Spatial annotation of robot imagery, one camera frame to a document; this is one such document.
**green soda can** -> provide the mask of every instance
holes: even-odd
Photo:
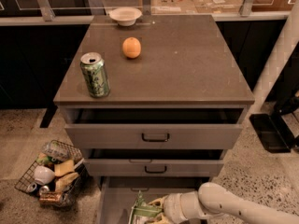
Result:
[[[96,52],[86,53],[81,57],[81,70],[92,97],[107,96],[110,92],[105,62]]]

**wire basket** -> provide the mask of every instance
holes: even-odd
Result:
[[[78,148],[75,148],[73,146],[70,146],[68,144],[62,143],[57,140],[53,140],[53,141],[59,147],[66,149],[73,157],[78,156],[81,153]],[[16,183],[15,189],[20,190],[26,194],[31,194],[30,192],[27,191],[27,189],[33,182],[35,182],[34,172],[38,165],[39,164],[36,161],[33,162],[33,164],[25,172],[25,174]],[[70,189],[68,191],[64,192],[63,200],[59,204],[55,204],[56,206],[66,207],[66,206],[73,205],[75,203],[75,200],[80,192],[81,187],[83,186],[84,182],[88,178],[88,173],[87,173],[87,170],[86,170],[84,164],[81,164],[77,168],[76,172],[78,173],[78,178],[72,183],[72,185],[70,186]]]

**cabinet top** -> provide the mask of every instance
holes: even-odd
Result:
[[[127,59],[122,43],[135,37],[141,54]],[[105,60],[110,94],[92,98],[80,58]],[[121,27],[95,16],[71,63],[56,105],[250,105],[254,98],[216,22],[209,15],[143,16]]]

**can label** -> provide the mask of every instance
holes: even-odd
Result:
[[[60,204],[63,201],[63,194],[59,192],[49,191],[41,193],[39,202],[41,204]]]
[[[92,97],[108,95],[110,91],[104,60],[96,52],[86,53],[81,57],[81,70]]]

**white bowl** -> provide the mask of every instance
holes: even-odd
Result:
[[[34,172],[35,182],[39,185],[49,184],[55,178],[55,173],[45,166],[37,166]]]
[[[120,26],[132,26],[141,15],[141,11],[134,7],[119,7],[109,13]]]

